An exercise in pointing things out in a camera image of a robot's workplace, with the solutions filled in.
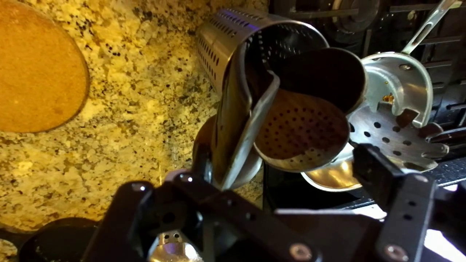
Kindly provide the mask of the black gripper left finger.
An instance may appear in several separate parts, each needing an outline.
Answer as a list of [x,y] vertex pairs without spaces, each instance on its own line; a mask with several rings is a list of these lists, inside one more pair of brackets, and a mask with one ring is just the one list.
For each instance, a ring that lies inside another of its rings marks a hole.
[[192,230],[197,211],[173,183],[154,188],[150,182],[128,182],[118,188],[99,223],[83,262],[148,262],[160,233]]

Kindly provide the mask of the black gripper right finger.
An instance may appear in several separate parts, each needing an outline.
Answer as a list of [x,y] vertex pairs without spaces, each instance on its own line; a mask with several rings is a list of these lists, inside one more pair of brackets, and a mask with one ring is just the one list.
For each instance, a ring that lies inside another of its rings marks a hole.
[[430,224],[435,182],[422,175],[405,175],[374,145],[354,148],[354,175],[386,212],[376,239],[376,256],[383,262],[419,262]]

